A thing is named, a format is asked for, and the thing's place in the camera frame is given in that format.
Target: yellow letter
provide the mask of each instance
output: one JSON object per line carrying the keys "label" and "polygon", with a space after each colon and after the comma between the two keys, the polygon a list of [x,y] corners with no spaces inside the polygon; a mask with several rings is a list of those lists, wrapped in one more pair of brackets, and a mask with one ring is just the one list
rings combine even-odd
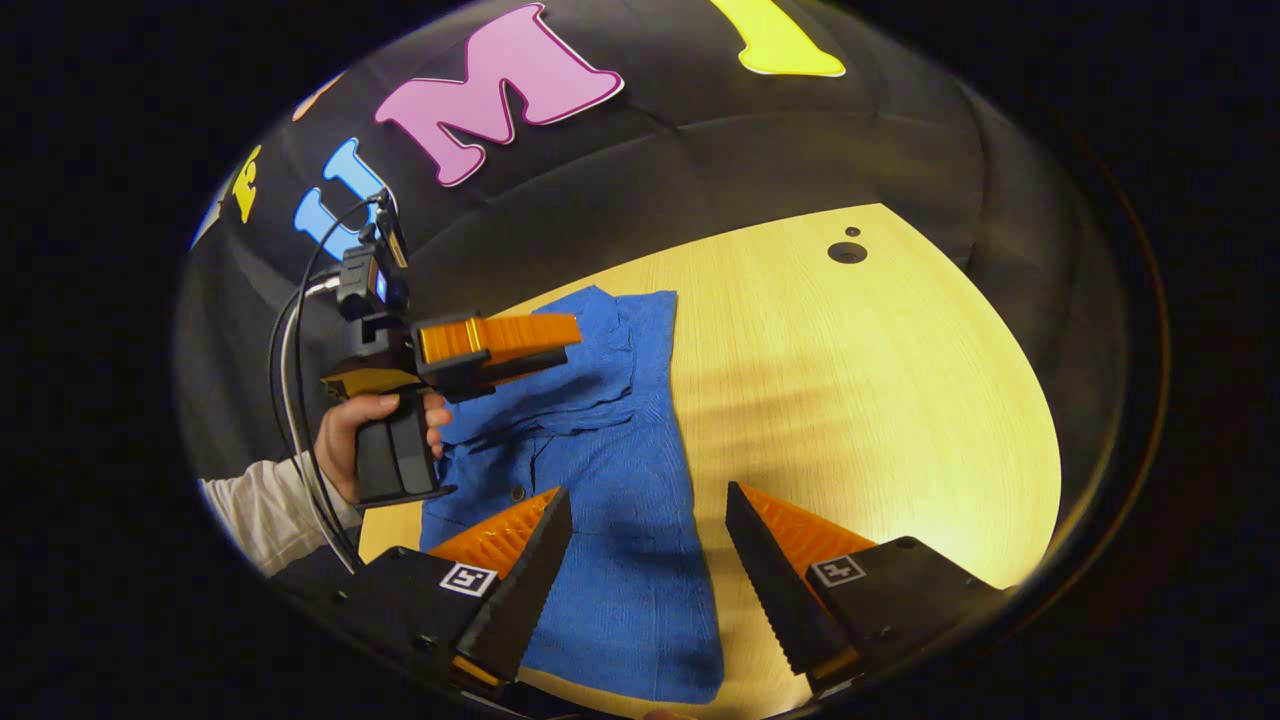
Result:
{"label": "yellow letter", "polygon": [[244,161],[244,167],[241,168],[238,176],[236,176],[236,182],[232,184],[232,195],[236,196],[236,201],[241,206],[241,222],[248,222],[248,211],[253,208],[253,197],[257,196],[257,188],[251,187],[248,183],[253,182],[257,177],[257,165],[253,164],[253,158],[257,158],[257,151],[262,146],[259,145],[248,154],[248,160]]}
{"label": "yellow letter", "polygon": [[845,74],[840,60],[818,49],[773,0],[710,0],[746,42],[737,59],[765,76]]}

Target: person's arm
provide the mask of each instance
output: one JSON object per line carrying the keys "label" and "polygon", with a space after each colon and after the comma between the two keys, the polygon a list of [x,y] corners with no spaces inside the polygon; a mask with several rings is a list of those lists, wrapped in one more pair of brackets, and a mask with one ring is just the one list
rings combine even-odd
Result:
{"label": "person's arm", "polygon": [[[360,524],[356,503],[356,430],[370,420],[390,415],[398,396],[360,396],[325,413],[316,434],[315,454],[325,492],[343,528]],[[436,393],[422,396],[426,409],[426,442],[435,457],[444,454],[440,425],[453,415]],[[310,454],[297,457],[302,471],[311,475]],[[209,507],[241,550],[262,573],[274,575],[289,562],[325,544],[324,530],[316,523],[308,486],[298,478],[293,462],[268,460],[248,466],[243,475],[201,483]],[[324,498],[320,500],[324,507]]]}

